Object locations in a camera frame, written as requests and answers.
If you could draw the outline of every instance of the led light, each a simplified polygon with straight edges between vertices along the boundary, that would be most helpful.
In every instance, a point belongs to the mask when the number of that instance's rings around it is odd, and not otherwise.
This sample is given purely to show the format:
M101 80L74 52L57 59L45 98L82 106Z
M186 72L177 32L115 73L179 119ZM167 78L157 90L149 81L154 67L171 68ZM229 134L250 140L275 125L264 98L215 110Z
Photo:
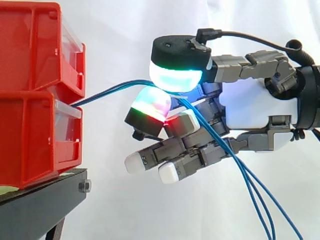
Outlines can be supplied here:
M131 107L164 123L171 107L171 98L165 91L147 86L141 90Z
M151 61L149 75L158 88L174 93L185 93L197 86L202 77L202 71L171 70L159 67Z

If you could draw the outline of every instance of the blue light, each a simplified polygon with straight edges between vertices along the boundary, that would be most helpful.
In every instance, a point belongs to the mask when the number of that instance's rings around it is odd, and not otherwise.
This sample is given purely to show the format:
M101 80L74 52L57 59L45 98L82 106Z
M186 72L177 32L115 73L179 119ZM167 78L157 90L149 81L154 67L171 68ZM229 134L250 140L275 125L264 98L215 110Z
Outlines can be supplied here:
M202 77L202 71L171 70L159 67L151 61L149 75L158 88L173 93L185 93L197 86Z

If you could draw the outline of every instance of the black cable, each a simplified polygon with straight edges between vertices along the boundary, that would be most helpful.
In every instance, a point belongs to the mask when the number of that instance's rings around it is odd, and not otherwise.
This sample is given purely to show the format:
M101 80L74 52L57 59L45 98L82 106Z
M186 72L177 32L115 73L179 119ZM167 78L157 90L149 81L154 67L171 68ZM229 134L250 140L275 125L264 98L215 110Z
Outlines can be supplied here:
M288 41L285 47L283 47L283 46L274 44L270 41L264 40L262 38L252 36L242 32L222 31L221 29L213 29L213 28L200 28L197 31L195 40L198 43L205 45L207 41L215 40L223 36L247 39L260 44L264 44L266 46L277 49L279 51L284 51L292 61L295 61L296 63L300 64L302 67L312 66L315 64L315 61L313 60L313 58L308 53L302 50L301 42L296 39L292 39Z
M316 139L318 139L320 141L320 131L318 131L317 129L313 129L312 130L314 136L316 137Z
M163 138L156 137L156 136L150 136L150 135L144 136L144 138L145 138L145 139L155 140L155 141L158 141L158 142L161 142L161 141L164 140Z
M256 36L252 36L246 33L242 33L242 32L236 32L236 31L222 31L221 32L221 36L230 36L230 37L237 37L237 38L242 38L242 39L248 39L260 44L264 44L268 47L280 50L280 51L284 51L286 53L296 53L299 52L301 50L300 48L290 48L290 47L284 47L284 46L280 46L277 44L274 44L270 41L264 40L262 38L256 37Z

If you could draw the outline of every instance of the black metal stand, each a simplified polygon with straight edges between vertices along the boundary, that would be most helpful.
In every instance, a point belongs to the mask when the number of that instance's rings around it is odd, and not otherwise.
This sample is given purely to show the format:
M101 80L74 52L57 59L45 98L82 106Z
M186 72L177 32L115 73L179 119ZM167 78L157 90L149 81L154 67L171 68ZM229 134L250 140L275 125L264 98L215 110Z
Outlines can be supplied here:
M25 190L0 195L0 239L59 240L65 216L87 196L86 169L72 169Z

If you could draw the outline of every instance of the robotic hand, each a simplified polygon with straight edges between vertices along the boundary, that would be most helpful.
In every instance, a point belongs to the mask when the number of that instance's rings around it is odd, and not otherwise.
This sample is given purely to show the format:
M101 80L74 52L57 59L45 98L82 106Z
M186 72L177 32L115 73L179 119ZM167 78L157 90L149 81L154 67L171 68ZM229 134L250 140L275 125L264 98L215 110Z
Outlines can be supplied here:
M261 50L245 57L211 56L206 42L222 36L254 40L286 55ZM292 67L288 57L300 66ZM195 107L220 136L245 130L237 138L224 138L236 154L275 151L303 139L304 130L320 127L320 67L297 40L280 47L243 33L211 28L199 29L196 36L161 36L153 42L150 77L160 89L184 92L181 95L191 102L202 100ZM165 98L166 117L170 104L171 109L180 105L174 98ZM129 173L160 165L160 178L168 184L229 157L200 126L192 110L159 121L152 115L141 117L136 109L131 108L125 119L135 129L134 138L157 139L164 127L168 139L128 156L125 166Z

